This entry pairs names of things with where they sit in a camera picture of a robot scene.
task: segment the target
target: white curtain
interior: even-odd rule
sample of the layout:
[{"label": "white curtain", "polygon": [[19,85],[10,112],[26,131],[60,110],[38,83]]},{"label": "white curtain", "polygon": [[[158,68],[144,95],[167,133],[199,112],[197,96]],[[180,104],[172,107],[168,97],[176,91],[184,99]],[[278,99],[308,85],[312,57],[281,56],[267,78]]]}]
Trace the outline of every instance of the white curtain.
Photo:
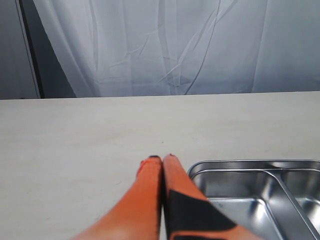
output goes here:
[{"label": "white curtain", "polygon": [[320,90],[319,0],[34,0],[77,97]]}]

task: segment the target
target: curtain fold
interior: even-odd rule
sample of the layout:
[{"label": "curtain fold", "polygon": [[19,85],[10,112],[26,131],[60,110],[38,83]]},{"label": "curtain fold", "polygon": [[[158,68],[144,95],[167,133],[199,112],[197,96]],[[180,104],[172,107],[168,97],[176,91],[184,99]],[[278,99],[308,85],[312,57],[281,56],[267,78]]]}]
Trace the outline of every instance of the curtain fold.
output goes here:
[{"label": "curtain fold", "polygon": [[318,0],[33,0],[77,97],[320,90]]}]

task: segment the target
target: white table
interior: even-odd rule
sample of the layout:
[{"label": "white table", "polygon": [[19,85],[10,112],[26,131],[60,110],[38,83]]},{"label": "white table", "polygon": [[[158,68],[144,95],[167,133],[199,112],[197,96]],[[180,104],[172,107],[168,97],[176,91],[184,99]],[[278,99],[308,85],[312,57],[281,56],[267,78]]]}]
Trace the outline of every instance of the white table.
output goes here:
[{"label": "white table", "polygon": [[0,101],[0,239],[72,237],[167,153],[320,159],[320,92]]}]

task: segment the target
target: table surface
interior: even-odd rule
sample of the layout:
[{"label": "table surface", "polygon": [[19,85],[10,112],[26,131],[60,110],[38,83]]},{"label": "table surface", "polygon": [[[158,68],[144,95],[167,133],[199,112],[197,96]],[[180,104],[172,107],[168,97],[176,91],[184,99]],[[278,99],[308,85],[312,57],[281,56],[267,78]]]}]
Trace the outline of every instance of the table surface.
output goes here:
[{"label": "table surface", "polygon": [[[69,239],[142,159],[320,160],[320,92],[0,101],[0,238]],[[160,239],[165,239],[164,228]]]}]

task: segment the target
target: divided metal tray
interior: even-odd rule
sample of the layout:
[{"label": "divided metal tray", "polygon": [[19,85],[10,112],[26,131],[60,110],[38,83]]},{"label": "divided metal tray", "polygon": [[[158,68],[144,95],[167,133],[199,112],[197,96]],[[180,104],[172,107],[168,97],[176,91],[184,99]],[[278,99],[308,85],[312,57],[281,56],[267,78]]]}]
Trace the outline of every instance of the divided metal tray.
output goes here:
[{"label": "divided metal tray", "polygon": [[265,240],[320,240],[320,161],[202,161],[188,175],[217,209]]}]

